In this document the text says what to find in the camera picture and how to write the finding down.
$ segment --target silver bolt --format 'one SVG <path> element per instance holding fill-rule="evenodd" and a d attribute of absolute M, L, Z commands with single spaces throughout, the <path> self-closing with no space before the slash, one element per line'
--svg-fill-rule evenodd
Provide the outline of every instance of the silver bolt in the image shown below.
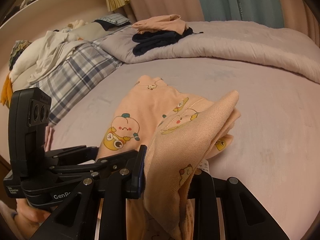
<path fill-rule="evenodd" d="M 95 171 L 95 172 L 93 172 L 93 173 L 91 173 L 91 176 L 92 176 L 92 177 L 96 177 L 96 176 L 98 176 L 98 175 L 99 175 L 99 173 L 98 173 L 98 172 L 96 172 L 96 171 Z"/>
<path fill-rule="evenodd" d="M 239 180 L 237 178 L 235 178 L 235 177 L 231 177 L 229 179 L 229 181 L 230 181 L 231 184 L 237 184 L 239 182 Z"/>
<path fill-rule="evenodd" d="M 124 168 L 124 169 L 121 169 L 119 172 L 121 175 L 127 175 L 130 171 L 128 169 Z"/>
<path fill-rule="evenodd" d="M 83 184 L 85 185 L 90 185 L 92 183 L 92 179 L 91 178 L 86 178 L 83 180 Z"/>
<path fill-rule="evenodd" d="M 202 173 L 201 169 L 196 169 L 195 175 L 200 175 Z"/>

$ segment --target folded plaid clothing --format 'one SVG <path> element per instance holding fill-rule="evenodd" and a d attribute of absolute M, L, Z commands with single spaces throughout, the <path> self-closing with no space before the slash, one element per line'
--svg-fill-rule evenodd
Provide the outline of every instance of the folded plaid clothing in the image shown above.
<path fill-rule="evenodd" d="M 30 87 L 39 87 L 52 98 L 49 125 L 55 126 L 100 81 L 122 62 L 105 52 L 103 40 L 77 47 L 73 55 L 54 71 Z"/>

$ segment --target pile of clothes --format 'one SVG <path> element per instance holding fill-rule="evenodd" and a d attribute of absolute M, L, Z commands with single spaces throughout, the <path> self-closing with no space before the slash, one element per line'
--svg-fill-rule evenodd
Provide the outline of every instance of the pile of clothes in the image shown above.
<path fill-rule="evenodd" d="M 133 48 L 135 56 L 141 56 L 154 48 L 174 44 L 193 34 L 193 30 L 177 14 L 142 20 L 133 24 L 132 28 L 138 29 L 138 33 L 132 37 L 132 41 L 139 43 Z"/>

